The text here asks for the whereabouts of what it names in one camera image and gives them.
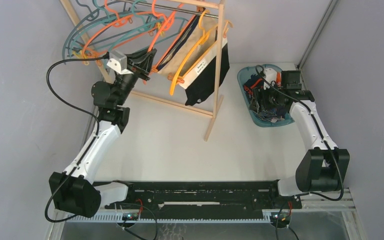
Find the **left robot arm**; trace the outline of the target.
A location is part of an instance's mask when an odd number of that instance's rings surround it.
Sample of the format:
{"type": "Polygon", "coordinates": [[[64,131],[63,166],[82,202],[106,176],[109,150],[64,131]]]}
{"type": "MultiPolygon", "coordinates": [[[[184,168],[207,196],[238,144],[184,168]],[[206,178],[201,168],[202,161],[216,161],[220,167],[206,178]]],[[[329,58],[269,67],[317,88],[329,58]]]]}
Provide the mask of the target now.
{"type": "Polygon", "coordinates": [[[47,70],[46,84],[52,94],[62,103],[95,120],[93,132],[78,155],[64,171],[53,172],[48,180],[51,197],[46,203],[44,216],[50,223],[68,221],[76,216],[91,218],[101,207],[116,202],[125,209],[135,205],[137,196],[129,190],[128,183],[119,180],[99,186],[93,183],[105,153],[128,124],[130,108],[125,107],[124,103],[138,79],[150,79],[156,53],[156,49],[144,49],[130,54],[112,51],[97,57],[98,61],[107,60],[106,65],[115,74],[113,82],[101,80],[91,87],[93,104],[98,108],[97,115],[67,102],[51,86],[51,71],[60,64],[70,62],[69,59],[60,60],[47,70]],[[57,210],[70,213],[70,218],[51,219],[48,215],[51,204],[57,210]]]}

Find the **orange hanger with clips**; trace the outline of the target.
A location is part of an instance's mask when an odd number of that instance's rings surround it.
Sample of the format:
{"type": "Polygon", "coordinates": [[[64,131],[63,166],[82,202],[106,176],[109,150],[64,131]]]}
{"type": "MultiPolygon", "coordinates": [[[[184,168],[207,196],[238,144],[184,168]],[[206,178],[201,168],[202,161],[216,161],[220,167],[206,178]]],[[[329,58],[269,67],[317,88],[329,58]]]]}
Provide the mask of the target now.
{"type": "MultiPolygon", "coordinates": [[[[162,20],[162,23],[158,23],[156,24],[156,34],[155,36],[153,37],[149,47],[147,48],[147,52],[151,52],[151,50],[154,50],[154,46],[156,45],[157,43],[157,40],[159,39],[160,36],[164,35],[165,32],[169,31],[170,28],[172,27],[172,25],[174,24],[175,22],[175,16],[176,16],[176,13],[179,12],[178,10],[172,10],[172,12],[170,13],[170,15],[166,15],[164,13],[161,13],[161,12],[157,12],[156,11],[156,5],[157,5],[157,0],[153,0],[152,3],[151,3],[151,13],[157,17],[158,19],[161,19],[162,20]]],[[[177,8],[178,9],[182,9],[184,3],[180,3],[177,8]]],[[[203,6],[196,6],[196,11],[199,12],[200,14],[205,10],[206,8],[203,7],[203,6]]],[[[157,70],[157,65],[153,65],[151,67],[151,70],[150,70],[150,76],[154,73],[157,73],[158,70],[157,70]]]]}

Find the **navy striped underwear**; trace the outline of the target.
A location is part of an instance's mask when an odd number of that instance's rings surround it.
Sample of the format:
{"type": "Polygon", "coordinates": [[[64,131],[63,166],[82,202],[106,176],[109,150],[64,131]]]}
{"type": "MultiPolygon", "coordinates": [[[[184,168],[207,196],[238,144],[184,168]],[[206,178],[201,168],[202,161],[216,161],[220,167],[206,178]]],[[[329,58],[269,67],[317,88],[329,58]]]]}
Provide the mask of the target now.
{"type": "Polygon", "coordinates": [[[277,123],[285,120],[285,115],[277,108],[266,109],[262,102],[253,97],[250,101],[249,110],[252,114],[262,122],[277,123]]]}

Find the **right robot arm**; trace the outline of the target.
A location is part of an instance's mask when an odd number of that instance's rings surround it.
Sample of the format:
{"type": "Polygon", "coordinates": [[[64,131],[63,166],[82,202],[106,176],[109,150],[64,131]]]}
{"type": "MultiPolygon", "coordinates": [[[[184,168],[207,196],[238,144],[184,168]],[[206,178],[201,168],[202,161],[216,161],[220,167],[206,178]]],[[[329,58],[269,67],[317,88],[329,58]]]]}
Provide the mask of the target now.
{"type": "Polygon", "coordinates": [[[289,197],[309,194],[340,201],[345,193],[344,178],[350,154],[329,136],[318,115],[313,94],[303,89],[300,71],[281,71],[280,84],[277,84],[275,80],[268,80],[267,68],[256,65],[254,69],[263,81],[260,105],[265,109],[286,110],[296,123],[306,150],[295,174],[278,180],[277,189],[269,194],[269,203],[282,208],[289,197]]]}

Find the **navy orange-trimmed underwear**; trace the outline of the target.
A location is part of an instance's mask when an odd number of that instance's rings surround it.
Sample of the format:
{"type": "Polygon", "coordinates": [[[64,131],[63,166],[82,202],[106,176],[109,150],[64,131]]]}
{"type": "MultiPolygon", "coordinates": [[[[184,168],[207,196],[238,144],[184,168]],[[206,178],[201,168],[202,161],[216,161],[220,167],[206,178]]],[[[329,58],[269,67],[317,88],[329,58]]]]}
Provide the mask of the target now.
{"type": "Polygon", "coordinates": [[[243,91],[245,93],[245,97],[247,98],[248,101],[250,101],[253,97],[253,90],[263,88],[264,83],[265,82],[259,75],[252,74],[250,76],[250,78],[242,85],[243,91]]]}

